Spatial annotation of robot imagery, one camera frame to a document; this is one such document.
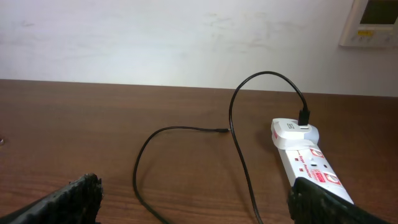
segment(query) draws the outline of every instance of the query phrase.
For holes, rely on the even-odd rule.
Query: warning label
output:
[[[325,183],[325,182],[326,182],[326,181],[325,181],[325,178],[323,178],[323,175],[322,175],[322,173],[321,173],[320,170],[318,170],[318,169],[313,169],[313,170],[312,170],[312,174],[313,174],[315,180],[317,180],[317,182],[322,182],[322,183]]]

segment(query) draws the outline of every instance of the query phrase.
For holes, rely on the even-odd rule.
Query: wall-mounted device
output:
[[[354,0],[340,45],[397,47],[398,0]]]

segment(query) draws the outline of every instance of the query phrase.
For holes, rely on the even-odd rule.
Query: yellow label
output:
[[[373,30],[359,30],[358,35],[371,37],[371,36],[373,36]]]

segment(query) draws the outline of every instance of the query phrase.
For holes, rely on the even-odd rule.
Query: wood grain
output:
[[[228,128],[232,90],[0,80],[0,216],[79,176],[103,179],[101,223],[158,223],[131,176],[164,126]],[[398,222],[398,99],[305,94],[320,147],[353,201]],[[265,223],[293,223],[272,118],[296,118],[295,93],[239,92],[234,126]],[[140,191],[172,223],[256,223],[230,134],[167,131],[147,147]]]

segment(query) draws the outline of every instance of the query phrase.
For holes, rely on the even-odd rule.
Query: extension socket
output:
[[[291,186],[297,177],[304,177],[354,203],[317,146],[319,133],[316,127],[302,128],[294,119],[277,118],[272,120],[271,131]]]

